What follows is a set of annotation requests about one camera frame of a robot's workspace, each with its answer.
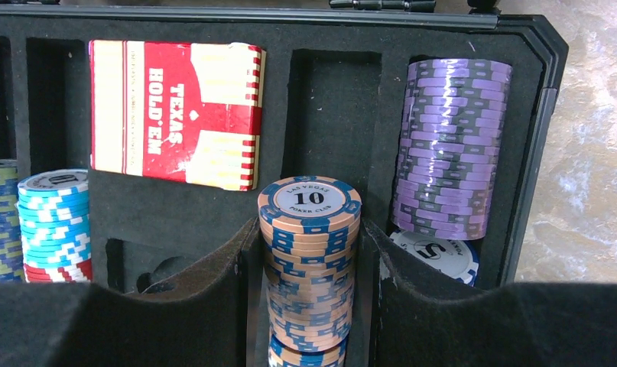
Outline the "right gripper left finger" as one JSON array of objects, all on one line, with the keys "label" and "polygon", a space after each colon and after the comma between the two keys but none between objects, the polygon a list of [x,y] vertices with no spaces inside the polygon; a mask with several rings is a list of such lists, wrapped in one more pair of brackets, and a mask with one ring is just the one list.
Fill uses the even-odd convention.
[{"label": "right gripper left finger", "polygon": [[260,235],[224,245],[141,293],[95,283],[0,284],[0,366],[251,366]]}]

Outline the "red Texas Hold'em card box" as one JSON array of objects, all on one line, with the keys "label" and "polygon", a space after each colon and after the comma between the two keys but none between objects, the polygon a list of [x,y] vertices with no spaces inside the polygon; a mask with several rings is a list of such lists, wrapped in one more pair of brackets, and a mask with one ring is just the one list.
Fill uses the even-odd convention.
[{"label": "red Texas Hold'em card box", "polygon": [[238,42],[90,41],[92,168],[253,190],[265,61]]}]

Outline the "purple chip stack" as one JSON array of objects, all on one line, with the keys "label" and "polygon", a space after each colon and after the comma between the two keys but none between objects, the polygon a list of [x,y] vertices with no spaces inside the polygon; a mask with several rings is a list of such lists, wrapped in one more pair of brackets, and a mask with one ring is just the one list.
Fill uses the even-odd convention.
[{"label": "purple chip stack", "polygon": [[409,65],[391,215],[398,228],[485,236],[512,71],[486,59]]}]

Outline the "green white chip stack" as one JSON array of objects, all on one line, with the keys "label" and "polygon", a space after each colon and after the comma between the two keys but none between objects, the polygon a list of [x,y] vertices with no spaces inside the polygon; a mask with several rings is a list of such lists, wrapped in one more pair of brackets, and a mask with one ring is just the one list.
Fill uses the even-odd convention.
[{"label": "green white chip stack", "polygon": [[258,195],[270,366],[344,365],[361,209],[356,189],[330,177],[289,177]]}]

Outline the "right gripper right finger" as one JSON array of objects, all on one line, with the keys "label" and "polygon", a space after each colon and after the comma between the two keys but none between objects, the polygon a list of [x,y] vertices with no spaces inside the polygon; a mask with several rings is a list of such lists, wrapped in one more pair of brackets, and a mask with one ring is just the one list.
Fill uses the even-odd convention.
[{"label": "right gripper right finger", "polygon": [[372,276],[373,366],[617,366],[617,284],[511,283],[484,291],[361,230]]}]

